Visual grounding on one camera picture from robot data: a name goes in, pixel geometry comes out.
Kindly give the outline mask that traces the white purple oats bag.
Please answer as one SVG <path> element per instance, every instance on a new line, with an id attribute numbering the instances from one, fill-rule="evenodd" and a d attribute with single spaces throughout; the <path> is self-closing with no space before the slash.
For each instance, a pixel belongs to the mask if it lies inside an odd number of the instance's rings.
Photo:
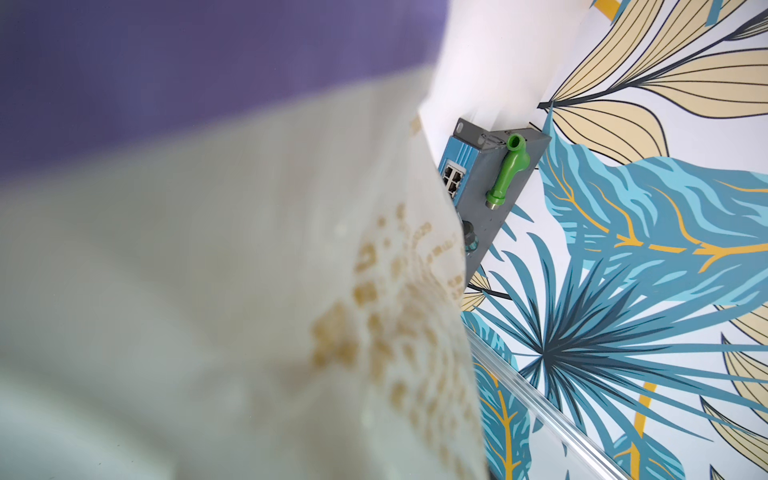
<path id="1" fill-rule="evenodd" d="M 484 479 L 448 1 L 1 5 L 5 479 Z"/>

